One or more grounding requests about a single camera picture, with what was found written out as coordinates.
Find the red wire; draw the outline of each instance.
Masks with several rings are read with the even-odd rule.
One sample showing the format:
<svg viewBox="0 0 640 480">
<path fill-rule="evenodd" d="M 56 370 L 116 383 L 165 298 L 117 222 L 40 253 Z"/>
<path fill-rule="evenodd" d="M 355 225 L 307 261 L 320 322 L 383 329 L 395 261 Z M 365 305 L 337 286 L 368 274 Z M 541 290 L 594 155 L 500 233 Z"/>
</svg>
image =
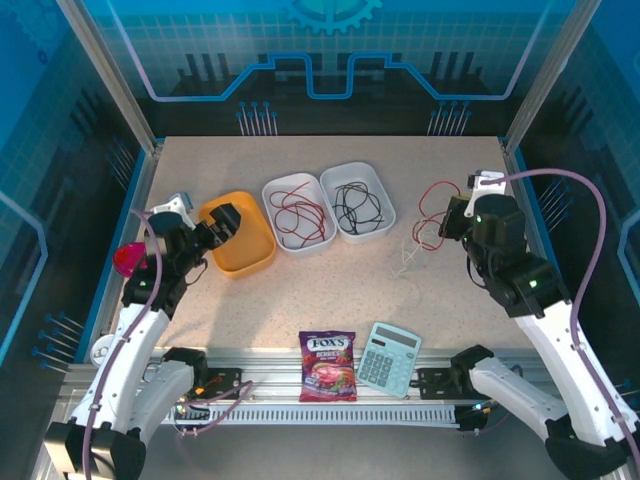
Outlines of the red wire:
<svg viewBox="0 0 640 480">
<path fill-rule="evenodd" d="M 429 188 L 427 188 L 427 190 L 422 194 L 422 197 L 420 197 L 420 201 L 418 202 L 418 210 L 420 210 L 420 214 L 424 218 L 422 220 L 418 220 L 413 225 L 413 229 L 411 230 L 411 237 L 413 238 L 414 242 L 416 242 L 422 247 L 423 250 L 426 250 L 428 252 L 435 252 L 444 243 L 444 238 L 442 237 L 440 238 L 440 243 L 438 243 L 437 245 L 431 245 L 430 243 L 425 243 L 420 240 L 420 232 L 422 231 L 422 229 L 424 229 L 424 227 L 426 227 L 429 223 L 435 223 L 436 225 L 438 225 L 438 227 L 440 227 L 442 225 L 442 222 L 436 220 L 436 217 L 439 217 L 441 215 L 446 215 L 447 213 L 446 211 L 438 212 L 427 218 L 427 214 L 424 213 L 424 210 L 422 208 L 422 202 L 424 202 L 424 199 L 427 197 L 427 195 L 429 195 L 429 193 L 431 193 L 431 190 L 433 190 L 438 185 L 450 185 L 456 189 L 456 192 L 458 195 L 462 193 L 460 191 L 460 188 L 455 183 L 449 182 L 448 180 L 441 180 L 439 182 L 434 183 Z"/>
<path fill-rule="evenodd" d="M 290 192 L 287 192 L 285 190 L 277 190 L 275 192 L 272 192 L 271 195 L 269 195 L 269 203 L 274 208 L 278 209 L 275 216 L 273 217 L 273 224 L 275 229 L 280 233 L 294 235 L 300 238 L 302 240 L 302 244 L 300 245 L 299 248 L 304 247 L 308 241 L 319 240 L 319 239 L 325 240 L 326 215 L 324 212 L 324 208 L 322 208 L 317 203 L 312 202 L 304 195 L 300 195 L 299 193 L 296 193 L 298 190 L 300 190 L 301 188 L 303 188 L 308 184 L 309 182 L 305 182 L 302 185 L 299 185 L 298 187 L 294 188 Z M 273 196 L 278 194 L 284 195 L 279 205 L 274 203 L 273 201 Z M 290 197 L 295 197 L 300 200 L 296 200 L 293 203 L 285 204 L 287 199 L 289 199 Z M 280 215 L 283 212 L 291 213 L 296 216 L 296 223 L 293 228 L 285 228 L 278 224 L 278 219 L 280 218 Z M 306 220 L 307 222 L 313 224 L 316 227 L 316 230 L 306 237 L 297 232 L 301 224 L 301 219 Z M 284 237 L 282 237 L 282 244 L 286 246 Z"/>
</svg>

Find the calculator display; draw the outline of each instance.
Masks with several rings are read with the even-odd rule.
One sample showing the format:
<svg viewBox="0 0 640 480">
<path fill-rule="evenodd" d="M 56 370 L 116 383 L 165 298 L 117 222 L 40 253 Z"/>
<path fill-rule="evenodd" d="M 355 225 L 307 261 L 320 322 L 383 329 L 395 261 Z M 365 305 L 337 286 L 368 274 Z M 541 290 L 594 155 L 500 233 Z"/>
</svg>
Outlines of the calculator display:
<svg viewBox="0 0 640 480">
<path fill-rule="evenodd" d="M 411 348 L 415 348 L 415 346 L 418 343 L 413 338 L 405 337 L 404 335 L 400 335 L 399 333 L 392 332 L 391 330 L 387 330 L 384 327 L 376 328 L 376 335 L 380 335 L 381 337 L 386 337 L 389 340 L 393 340 L 394 342 L 401 343 Z"/>
</svg>

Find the white plastic container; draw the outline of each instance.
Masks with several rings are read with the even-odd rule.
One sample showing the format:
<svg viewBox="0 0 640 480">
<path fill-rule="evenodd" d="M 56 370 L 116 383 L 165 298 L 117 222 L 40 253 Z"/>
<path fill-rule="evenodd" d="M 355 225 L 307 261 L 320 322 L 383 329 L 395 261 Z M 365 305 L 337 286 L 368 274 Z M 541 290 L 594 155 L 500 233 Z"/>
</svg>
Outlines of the white plastic container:
<svg viewBox="0 0 640 480">
<path fill-rule="evenodd" d="M 358 226 L 358 234 L 349 233 L 350 225 L 347 219 L 342 218 L 339 220 L 342 214 L 340 211 L 341 207 L 338 207 L 337 214 L 334 208 L 336 193 L 341 186 L 352 182 L 365 183 L 369 193 L 378 197 L 382 222 L 377 228 L 375 223 L 364 224 Z M 393 209 L 389 196 L 371 165 L 364 162 L 352 162 L 332 167 L 320 176 L 320 185 L 322 186 L 326 202 L 330 206 L 333 221 L 338 226 L 340 236 L 345 242 L 353 244 L 369 242 L 386 235 L 393 224 L 396 223 L 396 211 Z M 364 219 L 374 218 L 377 213 L 377 209 L 370 202 L 366 202 L 357 210 L 358 217 Z"/>
<path fill-rule="evenodd" d="M 280 208 L 274 207 L 269 201 L 271 194 L 280 191 L 291 192 L 305 183 L 306 185 L 297 190 L 296 193 L 299 193 L 309 199 L 309 201 L 320 205 L 324 210 L 324 240 L 322 240 L 322 238 L 317 238 L 304 242 L 303 239 L 296 235 L 291 233 L 282 233 L 276 228 L 275 217 Z M 276 205 L 280 205 L 283 197 L 284 195 L 280 194 L 274 195 L 274 203 Z M 337 228 L 334 216 L 331 212 L 331 208 L 325 201 L 325 196 L 322 192 L 322 187 L 320 187 L 320 183 L 318 183 L 318 180 L 313 175 L 309 175 L 308 173 L 294 173 L 293 175 L 276 178 L 275 180 L 270 181 L 262 189 L 262 201 L 264 202 L 264 206 L 267 210 L 267 216 L 269 217 L 271 229 L 276 237 L 276 242 L 287 255 L 291 255 L 292 257 L 308 257 L 315 255 L 316 253 L 320 253 L 329 248 L 331 242 L 336 237 Z M 293 213 L 283 212 L 278 217 L 278 225 L 282 229 L 294 229 L 296 221 L 297 217 Z M 299 227 L 296 229 L 296 232 L 302 237 L 313 236 L 316 231 L 317 227 L 307 221 L 301 221 Z"/>
</svg>

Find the red plastic object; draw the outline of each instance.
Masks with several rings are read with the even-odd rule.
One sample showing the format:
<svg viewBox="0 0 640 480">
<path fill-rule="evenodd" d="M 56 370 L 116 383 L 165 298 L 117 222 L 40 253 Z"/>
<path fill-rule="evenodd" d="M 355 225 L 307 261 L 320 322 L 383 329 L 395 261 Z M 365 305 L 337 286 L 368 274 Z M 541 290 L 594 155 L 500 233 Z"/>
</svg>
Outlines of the red plastic object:
<svg viewBox="0 0 640 480">
<path fill-rule="evenodd" d="M 144 260 L 146 251 L 143 242 L 133 242 L 123 245 L 113 254 L 113 267 L 123 277 L 131 278 L 138 265 L 147 268 Z"/>
</svg>

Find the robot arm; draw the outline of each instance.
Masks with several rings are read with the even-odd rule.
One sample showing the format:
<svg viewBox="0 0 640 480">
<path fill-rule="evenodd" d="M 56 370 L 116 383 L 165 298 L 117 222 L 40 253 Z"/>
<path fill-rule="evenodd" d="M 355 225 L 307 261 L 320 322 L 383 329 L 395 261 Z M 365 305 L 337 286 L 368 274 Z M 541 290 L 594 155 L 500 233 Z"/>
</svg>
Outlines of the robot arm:
<svg viewBox="0 0 640 480">
<path fill-rule="evenodd" d="M 230 205 L 211 212 L 215 223 L 185 222 L 189 203 L 182 195 L 152 209 L 149 223 L 158 240 L 162 277 L 151 308 L 123 341 L 150 300 L 157 272 L 154 243 L 145 233 L 146 266 L 139 266 L 126 282 L 114 339 L 80 404 L 67 423 L 54 422 L 45 446 L 63 478 L 82 475 L 82 438 L 95 410 L 91 433 L 93 478 L 137 479 L 144 465 L 146 444 L 171 406 L 192 388 L 207 380 L 204 352 L 171 349 L 163 357 L 149 384 L 138 393 L 140 380 L 162 333 L 186 292 L 185 276 L 204 262 L 203 255 L 230 239 L 238 230 L 240 215 Z M 113 356 L 110 371 L 108 360 Z M 106 378 L 100 398 L 95 398 L 101 378 Z"/>
<path fill-rule="evenodd" d="M 504 187 L 497 191 L 480 185 L 500 176 L 478 172 L 469 184 L 474 188 L 470 200 L 452 198 L 440 235 L 462 242 L 483 288 L 531 340 L 564 401 L 515 375 L 479 345 L 452 359 L 453 378 L 459 388 L 495 399 L 528 425 L 568 478 L 607 475 L 627 460 L 620 424 L 626 423 L 638 438 L 638 417 L 617 394 L 579 329 L 580 348 L 622 412 L 622 418 L 613 418 L 573 345 L 571 302 L 561 278 L 549 262 L 527 251 L 524 214 L 504 195 Z"/>
</svg>

